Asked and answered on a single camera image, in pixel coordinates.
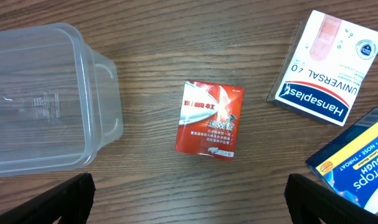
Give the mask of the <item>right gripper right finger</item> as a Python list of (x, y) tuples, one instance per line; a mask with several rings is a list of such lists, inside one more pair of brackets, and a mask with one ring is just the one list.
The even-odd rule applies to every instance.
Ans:
[(294, 224), (378, 224), (378, 216), (301, 174), (290, 174), (284, 196)]

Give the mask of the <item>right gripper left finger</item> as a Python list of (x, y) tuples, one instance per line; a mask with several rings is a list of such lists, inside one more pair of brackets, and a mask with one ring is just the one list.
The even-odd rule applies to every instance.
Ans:
[(0, 224), (86, 223), (93, 206), (95, 184), (81, 173), (0, 215)]

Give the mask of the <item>blue VapoDrops box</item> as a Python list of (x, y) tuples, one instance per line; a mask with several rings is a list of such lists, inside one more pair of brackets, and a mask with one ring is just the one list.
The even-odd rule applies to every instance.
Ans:
[(306, 160), (331, 191), (378, 212), (378, 107)]

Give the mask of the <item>red medicine box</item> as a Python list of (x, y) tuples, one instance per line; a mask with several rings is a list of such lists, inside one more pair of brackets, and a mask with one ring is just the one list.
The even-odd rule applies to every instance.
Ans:
[(239, 86), (185, 81), (175, 151), (232, 161), (243, 97)]

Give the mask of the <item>white Hansaplast plaster box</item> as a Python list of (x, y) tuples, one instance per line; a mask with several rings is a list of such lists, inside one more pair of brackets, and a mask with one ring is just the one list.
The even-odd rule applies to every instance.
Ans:
[(267, 101), (344, 126), (378, 53), (378, 31), (313, 10), (291, 43)]

